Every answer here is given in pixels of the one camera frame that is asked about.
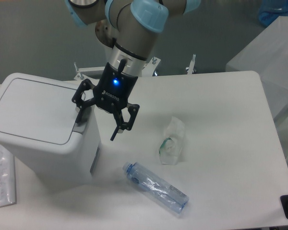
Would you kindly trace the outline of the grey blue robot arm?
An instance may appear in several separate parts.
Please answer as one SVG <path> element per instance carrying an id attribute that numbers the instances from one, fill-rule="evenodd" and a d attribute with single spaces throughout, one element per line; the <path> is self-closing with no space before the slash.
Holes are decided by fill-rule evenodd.
<path id="1" fill-rule="evenodd" d="M 83 80 L 72 102 L 80 123 L 85 110 L 93 105 L 112 114 L 116 129 L 112 134 L 131 130 L 140 106 L 128 98 L 169 17 L 184 15 L 200 5 L 199 0 L 67 0 L 77 25 L 87 26 L 106 19 L 119 34 L 97 85 Z"/>

